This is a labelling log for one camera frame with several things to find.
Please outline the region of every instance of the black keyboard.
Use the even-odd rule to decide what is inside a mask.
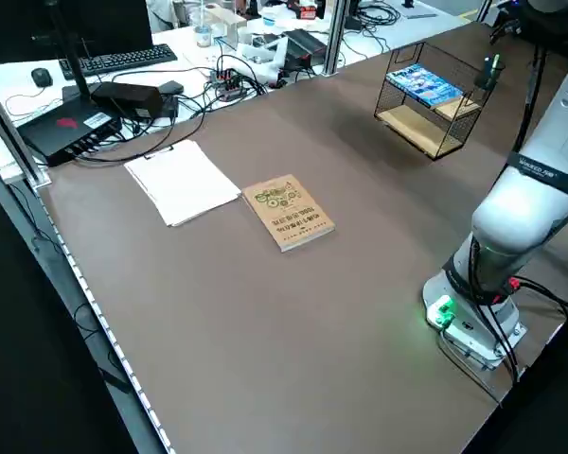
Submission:
[[[85,76],[112,73],[123,69],[138,68],[149,66],[166,61],[175,61],[177,56],[166,44],[155,45],[151,49],[138,52],[127,52],[126,54],[102,55],[92,59],[80,59],[82,73]],[[59,60],[59,65],[65,76],[65,80],[74,78],[74,74],[67,60]]]

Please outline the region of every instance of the magazine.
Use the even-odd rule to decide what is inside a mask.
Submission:
[[[418,63],[387,74],[387,80],[430,109],[463,95],[454,85]]]

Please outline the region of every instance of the white desk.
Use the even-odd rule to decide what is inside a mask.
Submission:
[[[420,41],[438,33],[457,28],[467,23],[467,20],[460,17],[451,16],[448,13],[421,4],[422,6],[434,11],[436,17],[428,17],[421,19],[406,19],[403,16],[392,26],[381,26],[377,29],[375,35],[384,38],[390,48],[400,47],[415,41]],[[255,33],[281,33],[286,26],[290,26],[292,11],[283,9],[280,20],[276,19],[276,27],[267,27],[263,24],[262,19],[249,21],[249,30]],[[324,43],[328,40],[325,34],[314,34],[316,38]],[[341,43],[341,56],[343,64],[352,64],[364,59],[364,54],[368,58],[379,55],[382,51],[381,46],[372,37],[366,37],[355,32],[346,32],[346,43]],[[178,61],[160,63],[153,66],[139,68],[139,70],[185,70],[198,66],[214,66],[215,60],[221,54],[221,50],[217,45],[208,48],[200,48],[195,43],[195,37],[192,27],[179,28],[172,31],[165,31],[153,35],[155,44],[168,44],[178,57]],[[36,88],[31,79],[31,71],[35,68],[45,68],[50,72],[53,78],[53,85],[41,92]],[[315,66],[316,73],[321,72],[321,65]],[[165,73],[145,73],[127,75],[118,79],[121,82],[137,83],[143,85],[159,86],[170,80],[176,80],[185,87],[186,96],[196,96],[204,89],[204,83],[208,76],[207,71],[191,70],[187,72],[165,72]],[[100,78],[111,80],[118,73],[102,75]],[[87,78],[89,83],[99,81],[99,77]],[[33,97],[17,96],[9,100],[9,110],[14,114],[11,119],[15,122],[15,126],[19,126],[29,121],[34,116],[45,112],[51,108],[57,107],[61,103],[62,87],[72,85],[73,81],[66,81],[63,77],[61,68],[57,61],[34,61],[22,63],[9,63],[0,65],[0,100],[5,103],[7,99],[14,95],[27,95]],[[192,114],[189,109],[179,109],[179,117],[177,121],[184,121]],[[165,126],[164,122],[158,122],[157,126]],[[15,164],[9,151],[0,139],[0,173],[2,178],[9,182],[21,178],[21,170]]]

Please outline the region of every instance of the wire rack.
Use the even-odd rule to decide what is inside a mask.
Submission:
[[[443,78],[462,92],[453,102],[427,107],[412,94],[384,78],[375,117],[433,160],[462,148],[500,76],[477,69],[427,43],[410,44],[392,52],[387,74],[413,64]]]

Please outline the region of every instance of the brown table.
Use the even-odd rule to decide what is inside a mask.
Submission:
[[[478,25],[430,41],[474,65],[493,52]],[[242,200],[168,228],[122,166],[53,170],[44,202],[178,452],[450,453],[479,428],[493,402],[437,349],[420,291],[520,123],[532,49],[495,50],[500,85],[436,163],[373,118],[387,56],[210,115],[194,140],[234,183],[290,172],[336,222],[289,253]],[[549,60],[536,117],[567,69]],[[525,273],[568,298],[568,227]],[[529,363],[561,318],[518,302]],[[503,368],[490,379],[509,383]]]

